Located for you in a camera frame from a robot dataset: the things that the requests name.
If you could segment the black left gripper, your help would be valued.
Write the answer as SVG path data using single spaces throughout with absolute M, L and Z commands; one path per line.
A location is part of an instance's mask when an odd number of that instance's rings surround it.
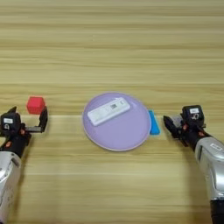
M 17 111 L 17 107 L 15 106 L 11 108 L 8 111 L 8 113 L 16 113 L 16 111 Z M 18 132 L 17 145 L 27 146 L 31 140 L 32 133 L 40 133 L 45 131 L 47 121 L 48 121 L 47 107 L 44 107 L 39 117 L 39 126 L 22 128 Z

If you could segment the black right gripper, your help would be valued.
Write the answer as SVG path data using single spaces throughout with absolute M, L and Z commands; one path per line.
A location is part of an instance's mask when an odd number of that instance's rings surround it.
M 208 134 L 196 126 L 188 125 L 181 115 L 164 116 L 164 126 L 171 132 L 174 139 L 179 140 L 184 146 L 195 148 L 197 142 Z

